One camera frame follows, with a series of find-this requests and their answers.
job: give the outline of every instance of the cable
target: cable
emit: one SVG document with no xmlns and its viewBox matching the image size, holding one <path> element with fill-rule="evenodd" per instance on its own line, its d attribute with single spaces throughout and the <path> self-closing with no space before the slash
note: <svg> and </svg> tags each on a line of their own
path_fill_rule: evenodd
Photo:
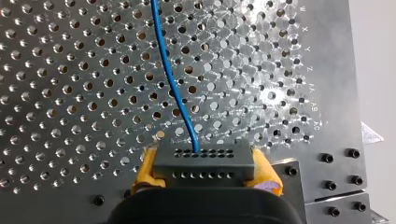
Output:
<svg viewBox="0 0 396 224">
<path fill-rule="evenodd" d="M 155 29 L 155 35 L 157 36 L 158 47 L 160 49 L 161 58 L 163 59 L 163 68 L 165 70 L 165 74 L 168 79 L 169 85 L 171 86 L 171 90 L 175 95 L 175 100 L 178 109 L 180 110 L 181 117 L 183 117 L 184 122 L 186 123 L 187 126 L 187 130 L 189 131 L 192 142 L 192 149 L 194 150 L 195 153 L 198 153 L 199 152 L 198 137 L 192 126 L 189 112 L 187 112 L 186 107 L 184 107 L 183 102 L 181 101 L 180 92 L 178 91 L 177 84 L 172 74 L 171 65 L 169 64 L 168 56 L 166 54 L 165 43 L 163 41 L 163 29 L 161 28 L 160 15 L 158 13 L 157 0 L 151 0 L 151 12 L 152 12 L 152 18 L 154 19 L 154 29 Z"/>
</svg>

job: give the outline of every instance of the white background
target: white background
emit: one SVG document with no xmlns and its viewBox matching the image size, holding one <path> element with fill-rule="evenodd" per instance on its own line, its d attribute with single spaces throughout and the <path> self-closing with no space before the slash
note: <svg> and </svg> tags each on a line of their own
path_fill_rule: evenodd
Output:
<svg viewBox="0 0 396 224">
<path fill-rule="evenodd" d="M 361 120 L 385 138 L 364 147 L 371 206 L 396 222 L 396 0 L 349 5 Z"/>
</svg>

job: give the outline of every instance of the aluminum plate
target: aluminum plate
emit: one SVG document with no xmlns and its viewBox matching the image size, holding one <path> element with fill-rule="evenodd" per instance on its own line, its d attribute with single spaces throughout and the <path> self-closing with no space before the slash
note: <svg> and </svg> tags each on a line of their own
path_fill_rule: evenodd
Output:
<svg viewBox="0 0 396 224">
<path fill-rule="evenodd" d="M 361 149 L 347 1 L 160 6 L 175 78 L 202 144 L 242 137 L 273 162 L 296 157 L 307 202 L 365 188 L 348 182 L 351 175 L 365 180 L 362 153 L 345 156 Z M 147 146 L 190 141 L 166 83 L 149 1 L 3 0 L 0 14 L 2 211 L 29 214 L 40 199 L 37 210 L 63 202 L 51 208 L 59 215 L 101 193 L 100 215 L 90 204 L 70 213 L 104 221 Z M 319 161 L 324 152 L 333 163 Z M 338 188 L 323 188 L 327 180 Z"/>
</svg>

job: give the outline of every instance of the metal surface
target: metal surface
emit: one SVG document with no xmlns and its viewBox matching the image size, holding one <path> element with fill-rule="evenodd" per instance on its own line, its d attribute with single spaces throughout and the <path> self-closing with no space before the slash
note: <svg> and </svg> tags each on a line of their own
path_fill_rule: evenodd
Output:
<svg viewBox="0 0 396 224">
<path fill-rule="evenodd" d="M 364 208 L 364 211 L 358 210 L 357 204 Z M 371 223 L 369 195 L 364 192 L 307 204 L 305 212 L 308 224 Z"/>
<path fill-rule="evenodd" d="M 281 197 L 297 210 L 303 223 L 306 223 L 299 163 L 296 160 L 286 159 L 274 164 L 273 167 L 283 182 L 284 188 Z M 295 175 L 288 173 L 291 167 L 296 169 Z"/>
<path fill-rule="evenodd" d="M 162 141 L 152 173 L 164 179 L 166 187 L 243 187 L 245 181 L 254 178 L 254 161 L 245 140 L 201 145 L 199 153 L 192 152 L 191 144 Z"/>
<path fill-rule="evenodd" d="M 272 162 L 297 158 L 306 202 L 366 187 L 347 1 L 160 6 L 204 144 L 243 137 Z M 104 221 L 145 147 L 189 142 L 149 1 L 7 0 L 0 8 L 3 222 Z M 361 156 L 347 157 L 347 148 Z M 322 153 L 334 161 L 320 161 Z M 353 175 L 364 183 L 350 183 Z M 324 188 L 330 180 L 335 190 Z M 89 204 L 93 194 L 106 197 L 100 208 Z"/>
<path fill-rule="evenodd" d="M 376 133 L 373 129 L 371 129 L 369 126 L 367 126 L 367 124 L 365 124 L 363 121 L 361 122 L 361 135 L 363 138 L 364 145 L 384 141 L 384 138 L 381 135 Z"/>
<path fill-rule="evenodd" d="M 372 217 L 372 224 L 389 224 L 390 223 L 390 221 L 387 218 L 379 215 L 377 212 L 375 212 L 373 210 L 371 211 L 371 217 Z"/>
</svg>

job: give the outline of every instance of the black screw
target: black screw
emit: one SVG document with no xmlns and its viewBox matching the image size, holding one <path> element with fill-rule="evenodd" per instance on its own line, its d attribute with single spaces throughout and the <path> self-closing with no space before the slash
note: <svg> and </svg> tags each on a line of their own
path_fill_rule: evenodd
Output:
<svg viewBox="0 0 396 224">
<path fill-rule="evenodd" d="M 124 198 L 128 198 L 130 196 L 131 196 L 131 190 L 130 189 L 125 190 Z"/>
<path fill-rule="evenodd" d="M 329 189 L 329 190 L 335 190 L 335 189 L 337 189 L 337 184 L 335 184 L 331 180 L 328 180 L 328 181 L 326 181 L 325 187 L 326 187 L 326 189 Z"/>
<path fill-rule="evenodd" d="M 366 211 L 366 208 L 367 208 L 367 206 L 364 203 L 355 203 L 355 209 L 360 212 Z"/>
<path fill-rule="evenodd" d="M 95 204 L 96 206 L 102 206 L 105 203 L 105 197 L 103 195 L 96 195 L 93 198 L 93 204 Z"/>
<path fill-rule="evenodd" d="M 330 207 L 328 210 L 328 214 L 332 217 L 338 217 L 340 216 L 341 212 L 336 207 Z"/>
<path fill-rule="evenodd" d="M 363 178 L 361 178 L 361 176 L 359 176 L 359 175 L 353 175 L 351 178 L 351 181 L 353 184 L 356 184 L 356 185 L 363 184 Z"/>
<path fill-rule="evenodd" d="M 357 159 L 361 156 L 361 152 L 354 148 L 347 149 L 346 154 L 348 157 L 352 157 L 354 159 Z"/>
<path fill-rule="evenodd" d="M 332 163 L 334 161 L 334 156 L 332 154 L 324 153 L 320 159 L 324 162 Z"/>
<path fill-rule="evenodd" d="M 298 171 L 296 168 L 294 168 L 293 166 L 288 166 L 286 168 L 286 174 L 289 176 L 295 176 L 298 174 Z"/>
</svg>

